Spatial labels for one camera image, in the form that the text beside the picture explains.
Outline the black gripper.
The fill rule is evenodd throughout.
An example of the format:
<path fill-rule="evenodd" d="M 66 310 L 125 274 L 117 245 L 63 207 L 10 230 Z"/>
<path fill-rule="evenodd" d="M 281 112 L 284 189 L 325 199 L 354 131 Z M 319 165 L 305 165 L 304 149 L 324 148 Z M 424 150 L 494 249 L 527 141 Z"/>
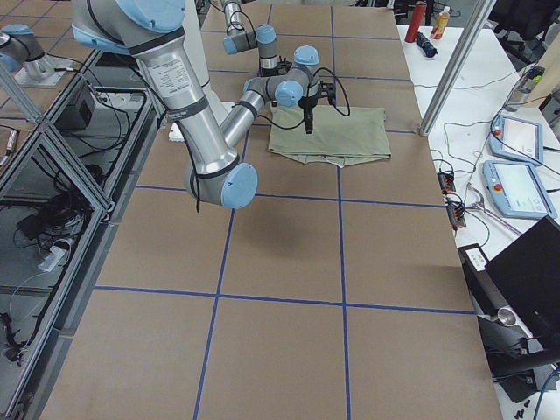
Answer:
<path fill-rule="evenodd" d="M 304 91 L 297 105 L 303 110 L 304 130 L 307 135 L 313 132 L 313 109 L 317 106 L 319 99 L 326 98 L 330 105 L 336 104 L 336 87 L 332 82 L 319 82 L 311 85 Z"/>
<path fill-rule="evenodd" d="M 259 59 L 259 75 L 261 77 L 283 75 L 286 74 L 290 68 L 291 62 L 280 56 Z"/>

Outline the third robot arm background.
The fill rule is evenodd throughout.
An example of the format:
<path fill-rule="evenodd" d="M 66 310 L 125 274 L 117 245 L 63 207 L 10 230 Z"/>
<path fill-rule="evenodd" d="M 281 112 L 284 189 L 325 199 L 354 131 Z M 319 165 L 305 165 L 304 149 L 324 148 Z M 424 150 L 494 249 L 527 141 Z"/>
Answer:
<path fill-rule="evenodd" d="M 27 88 L 54 88 L 62 78 L 33 30 L 26 24 L 1 28 L 1 65 L 15 74 L 19 85 Z"/>

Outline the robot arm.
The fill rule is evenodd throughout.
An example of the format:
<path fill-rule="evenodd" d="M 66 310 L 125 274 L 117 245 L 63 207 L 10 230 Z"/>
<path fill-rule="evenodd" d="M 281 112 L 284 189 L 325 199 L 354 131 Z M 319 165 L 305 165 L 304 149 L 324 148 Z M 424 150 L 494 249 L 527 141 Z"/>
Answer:
<path fill-rule="evenodd" d="M 275 28 L 270 24 L 254 27 L 242 10 L 243 1 L 221 1 L 220 4 L 226 20 L 226 36 L 223 39 L 225 52 L 234 55 L 256 49 L 260 76 L 286 74 L 291 63 L 278 52 Z"/>
<path fill-rule="evenodd" d="M 160 100 L 185 140 L 191 163 L 186 187 L 198 201 L 237 209 L 255 196 L 256 169 L 243 163 L 235 146 L 249 130 L 260 110 L 274 101 L 298 105 L 302 125 L 312 133 L 313 108 L 321 98 L 336 102 L 336 87 L 319 80 L 319 54 L 310 45 L 294 52 L 286 73 L 277 63 L 276 33 L 261 25 L 241 40 L 235 23 L 224 40 L 228 53 L 256 48 L 262 75 L 248 80 L 241 99 L 222 109 L 219 121 L 203 80 L 207 62 L 200 25 L 192 1 L 74 1 L 73 35 L 90 48 L 133 57 L 144 72 L 147 86 Z"/>

